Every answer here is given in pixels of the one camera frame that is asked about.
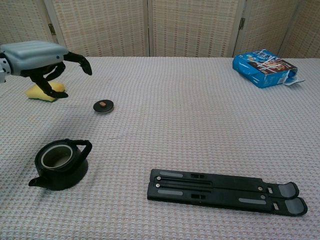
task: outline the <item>gray robot arm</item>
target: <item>gray robot arm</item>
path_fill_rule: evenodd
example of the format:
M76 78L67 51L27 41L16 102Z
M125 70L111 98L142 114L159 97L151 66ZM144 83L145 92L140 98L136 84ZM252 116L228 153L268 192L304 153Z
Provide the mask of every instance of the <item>gray robot arm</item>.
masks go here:
M30 77L48 96L66 98L68 94L54 91L48 83L63 73L66 68L63 61L79 63L86 74L92 75L90 63L84 56L59 44L37 40L3 44L0 46L0 83L5 82L8 75Z

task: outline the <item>blue box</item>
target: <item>blue box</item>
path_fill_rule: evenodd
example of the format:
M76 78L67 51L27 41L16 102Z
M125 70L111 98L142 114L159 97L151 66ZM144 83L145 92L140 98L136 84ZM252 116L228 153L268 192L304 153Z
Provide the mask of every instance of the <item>blue box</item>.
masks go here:
M232 68L259 88L292 82L298 68L266 49L236 55Z

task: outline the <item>black teapot body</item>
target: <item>black teapot body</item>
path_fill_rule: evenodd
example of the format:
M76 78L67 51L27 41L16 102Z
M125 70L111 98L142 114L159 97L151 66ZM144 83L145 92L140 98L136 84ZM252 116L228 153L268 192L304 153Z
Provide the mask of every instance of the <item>black teapot body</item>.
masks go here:
M77 147L83 145L83 151ZM30 187L63 190L77 184L87 173L88 154L92 144L88 140L63 139L44 146L34 164L39 177L29 182Z

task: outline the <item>yellow sponge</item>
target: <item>yellow sponge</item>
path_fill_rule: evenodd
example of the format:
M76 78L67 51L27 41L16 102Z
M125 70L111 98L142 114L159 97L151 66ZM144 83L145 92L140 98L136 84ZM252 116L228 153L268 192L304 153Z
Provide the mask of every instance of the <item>yellow sponge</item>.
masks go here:
M53 90L56 92L64 92L65 91L65 85L63 85L60 82L54 82L54 81L49 81L48 82L50 86L52 87ZM25 91L25 94L27 95L28 98L30 99L41 99L49 102L53 102L56 100L55 98L46 95L38 85L34 85L30 87L27 91Z

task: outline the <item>box packaging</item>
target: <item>box packaging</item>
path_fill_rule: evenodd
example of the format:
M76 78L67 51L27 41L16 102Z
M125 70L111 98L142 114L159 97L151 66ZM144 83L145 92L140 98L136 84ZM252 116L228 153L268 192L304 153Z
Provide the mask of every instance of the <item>box packaging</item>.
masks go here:
M236 55L232 68L259 88L302 82L296 76L296 66L266 49Z

